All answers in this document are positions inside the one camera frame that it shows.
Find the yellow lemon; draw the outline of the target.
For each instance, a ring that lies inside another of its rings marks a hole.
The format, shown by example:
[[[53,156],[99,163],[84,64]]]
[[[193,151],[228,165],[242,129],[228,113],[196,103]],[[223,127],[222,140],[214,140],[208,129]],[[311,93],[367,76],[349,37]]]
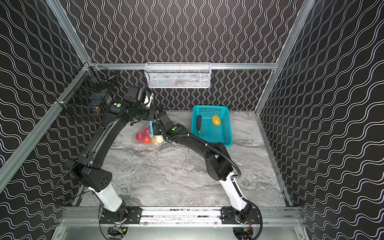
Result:
[[[220,126],[222,124],[221,118],[218,115],[213,115],[211,120],[215,126]]]

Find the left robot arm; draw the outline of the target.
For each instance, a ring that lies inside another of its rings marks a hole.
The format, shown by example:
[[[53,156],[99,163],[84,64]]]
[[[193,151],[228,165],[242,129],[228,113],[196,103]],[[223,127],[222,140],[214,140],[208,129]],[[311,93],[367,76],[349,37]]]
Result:
[[[130,86],[123,100],[112,100],[105,107],[102,123],[86,148],[66,168],[84,187],[95,193],[104,209],[121,213],[124,201],[116,193],[111,172],[103,164],[116,137],[127,124],[153,118],[153,94],[149,89]]]

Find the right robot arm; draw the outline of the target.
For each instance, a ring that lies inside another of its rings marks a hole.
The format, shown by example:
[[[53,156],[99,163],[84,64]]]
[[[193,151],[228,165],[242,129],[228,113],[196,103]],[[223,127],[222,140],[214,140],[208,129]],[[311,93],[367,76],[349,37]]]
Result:
[[[204,158],[208,175],[219,182],[230,199],[235,221],[240,224],[250,222],[253,205],[242,193],[236,178],[241,171],[231,159],[222,143],[210,143],[192,134],[180,124],[174,124],[165,111],[151,109],[150,117],[156,122],[155,132],[169,143],[185,146]]]

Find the clear zip top bag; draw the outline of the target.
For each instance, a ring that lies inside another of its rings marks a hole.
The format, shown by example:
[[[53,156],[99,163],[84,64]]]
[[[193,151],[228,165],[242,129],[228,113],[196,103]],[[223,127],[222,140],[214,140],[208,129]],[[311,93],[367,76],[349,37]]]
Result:
[[[165,142],[161,132],[160,125],[157,122],[147,121],[134,134],[134,141],[137,144],[161,145]]]

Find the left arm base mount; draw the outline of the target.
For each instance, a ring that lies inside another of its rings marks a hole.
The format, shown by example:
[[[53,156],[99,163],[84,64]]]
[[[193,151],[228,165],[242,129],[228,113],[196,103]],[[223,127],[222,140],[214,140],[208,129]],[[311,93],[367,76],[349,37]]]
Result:
[[[125,210],[120,208],[116,212],[110,212],[101,208],[101,216],[99,222],[101,224],[139,224],[143,209],[140,207],[126,207]]]

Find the red tomato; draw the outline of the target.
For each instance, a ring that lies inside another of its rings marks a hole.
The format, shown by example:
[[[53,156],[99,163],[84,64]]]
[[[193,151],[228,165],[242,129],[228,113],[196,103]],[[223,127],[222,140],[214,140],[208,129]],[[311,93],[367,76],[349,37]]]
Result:
[[[150,128],[145,128],[144,133],[146,136],[149,136],[151,134]]]
[[[136,139],[137,141],[142,142],[142,141],[144,140],[144,138],[145,138],[145,134],[144,134],[144,133],[137,133],[137,134],[135,135],[135,139]]]

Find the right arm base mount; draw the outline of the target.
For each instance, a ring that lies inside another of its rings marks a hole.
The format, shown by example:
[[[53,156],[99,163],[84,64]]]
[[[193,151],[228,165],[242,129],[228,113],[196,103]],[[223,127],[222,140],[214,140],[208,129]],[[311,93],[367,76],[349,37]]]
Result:
[[[261,215],[256,208],[246,206],[242,211],[235,210],[232,207],[223,207],[220,210],[220,219],[222,224],[237,224],[237,225],[258,225],[261,223]]]

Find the dark eggplant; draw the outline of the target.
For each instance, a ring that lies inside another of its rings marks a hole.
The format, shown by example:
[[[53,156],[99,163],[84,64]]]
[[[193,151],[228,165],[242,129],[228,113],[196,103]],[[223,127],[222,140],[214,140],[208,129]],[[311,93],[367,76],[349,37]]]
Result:
[[[198,134],[201,133],[202,119],[203,119],[203,118],[202,118],[201,115],[198,115],[198,116],[197,116],[196,128],[197,128]]]

